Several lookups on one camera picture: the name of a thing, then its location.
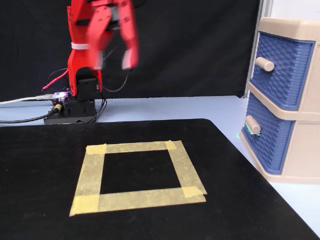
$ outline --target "white wall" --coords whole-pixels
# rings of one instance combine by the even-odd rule
[[[320,20],[320,0],[273,0],[271,17]]]

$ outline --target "white table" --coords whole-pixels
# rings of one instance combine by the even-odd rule
[[[109,99],[98,122],[209,119],[253,163],[236,133],[244,125],[248,99],[236,96]],[[0,105],[0,120],[28,119],[48,113],[50,102]],[[43,125],[43,120],[19,125]],[[270,183],[320,237],[320,184]]]

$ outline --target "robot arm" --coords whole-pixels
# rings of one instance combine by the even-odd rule
[[[122,68],[131,69],[138,64],[138,36],[130,0],[72,0],[67,12],[72,40],[68,60],[72,96],[78,93],[77,71],[85,67],[94,70],[102,92],[102,51],[117,28],[126,45]]]

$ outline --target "plastic drawer unit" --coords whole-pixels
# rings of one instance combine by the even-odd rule
[[[267,180],[319,184],[320,21],[264,17],[258,30],[241,141]]]

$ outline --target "blue drawer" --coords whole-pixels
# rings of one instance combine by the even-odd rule
[[[242,133],[264,170],[280,174],[295,121],[282,120],[273,115],[252,93],[249,96],[247,116],[260,125],[260,136],[251,135],[246,127]]]
[[[273,62],[274,70],[255,65],[251,83],[279,108],[298,110],[314,44],[261,32],[256,58]]]

